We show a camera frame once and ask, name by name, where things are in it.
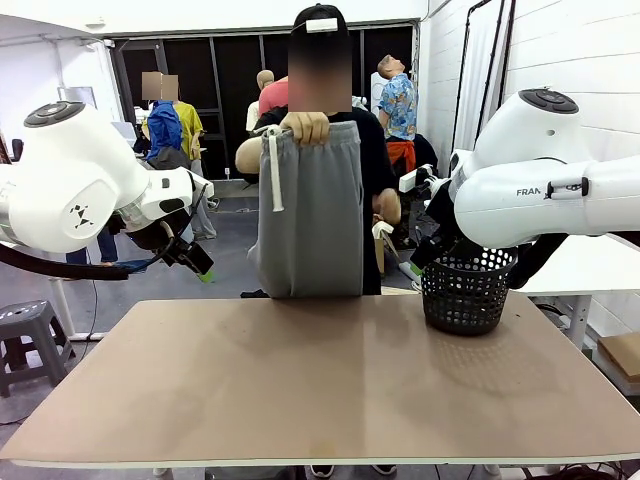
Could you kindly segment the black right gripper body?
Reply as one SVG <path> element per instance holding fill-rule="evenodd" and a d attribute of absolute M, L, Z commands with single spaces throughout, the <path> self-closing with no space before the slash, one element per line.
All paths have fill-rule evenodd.
<path fill-rule="evenodd" d="M 440 187 L 432 195 L 426 214 L 436 225 L 435 231 L 429 236 L 434 246 L 455 246 L 464 237 L 456 221 L 454 203 L 447 187 Z"/>

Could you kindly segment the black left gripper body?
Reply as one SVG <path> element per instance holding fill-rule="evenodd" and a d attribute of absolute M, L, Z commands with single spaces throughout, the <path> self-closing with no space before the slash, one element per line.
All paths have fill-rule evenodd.
<path fill-rule="evenodd" d="M 178 260 L 186 255 L 193 241 L 183 235 L 190 226 L 189 214 L 169 214 L 135 232 L 130 239 L 141 249 L 151 251 L 161 260 Z"/>

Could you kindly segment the person's left hand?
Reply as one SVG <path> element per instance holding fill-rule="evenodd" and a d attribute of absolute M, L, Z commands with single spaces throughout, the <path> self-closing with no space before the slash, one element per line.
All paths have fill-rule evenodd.
<path fill-rule="evenodd" d="M 401 220 L 401 202 L 393 188 L 384 189 L 373 196 L 373 218 L 375 222 L 384 221 L 389 225 L 397 225 Z"/>

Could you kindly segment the person's right hand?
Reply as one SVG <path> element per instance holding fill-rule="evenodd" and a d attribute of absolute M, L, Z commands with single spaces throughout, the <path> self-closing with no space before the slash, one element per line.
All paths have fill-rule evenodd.
<path fill-rule="evenodd" d="M 323 112 L 288 112 L 279 124 L 301 145 L 319 145 L 329 138 L 330 122 Z"/>

